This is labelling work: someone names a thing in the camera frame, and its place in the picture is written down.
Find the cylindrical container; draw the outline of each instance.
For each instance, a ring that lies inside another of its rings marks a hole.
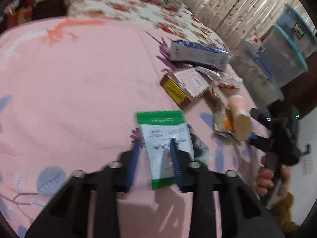
[[[252,123],[248,116],[244,98],[234,95],[228,100],[228,107],[231,109],[235,137],[239,141],[248,139],[251,135]]]

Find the yellow label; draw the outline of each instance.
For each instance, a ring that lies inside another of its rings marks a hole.
[[[183,102],[186,98],[185,93],[180,89],[179,86],[176,85],[174,81],[172,81],[170,78],[168,81],[164,84],[163,88],[166,90],[166,92],[174,99],[176,104],[180,104]]]

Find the green and white packet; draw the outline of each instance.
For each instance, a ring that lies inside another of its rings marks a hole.
[[[136,113],[150,164],[152,189],[175,183],[170,141],[175,138],[180,150],[194,159],[191,135],[182,111]]]

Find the bed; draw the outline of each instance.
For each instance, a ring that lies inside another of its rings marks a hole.
[[[71,17],[0,37],[0,211],[19,237],[73,170],[96,171],[131,148],[139,137],[135,112],[178,110],[159,85],[175,69],[160,50],[163,42],[226,48],[181,4],[153,3],[69,0]],[[230,65],[227,72],[235,75]],[[240,94],[254,107],[244,87]],[[236,170],[252,185],[262,153],[214,136],[204,100],[184,113],[209,147],[209,168]],[[257,122],[253,131],[266,134]],[[176,186],[151,190],[150,179],[143,148],[133,188],[118,197],[121,236],[188,237],[192,194]],[[219,218],[219,203],[216,209]],[[220,237],[219,221],[217,228]]]

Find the human hand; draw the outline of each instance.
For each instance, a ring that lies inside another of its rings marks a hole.
[[[261,163],[265,165],[266,160],[267,160],[266,156],[263,156],[261,159]],[[274,176],[274,173],[266,167],[261,167],[258,170],[258,177],[256,179],[255,192],[259,196],[266,195],[267,189],[272,188],[274,186],[273,182],[271,181],[273,176]],[[279,201],[286,198],[288,194],[288,187],[290,183],[291,172],[290,172],[290,169],[285,165],[282,165],[281,167],[281,176],[283,177],[282,184],[280,186],[280,189],[278,190],[276,199],[273,204],[277,204]]]

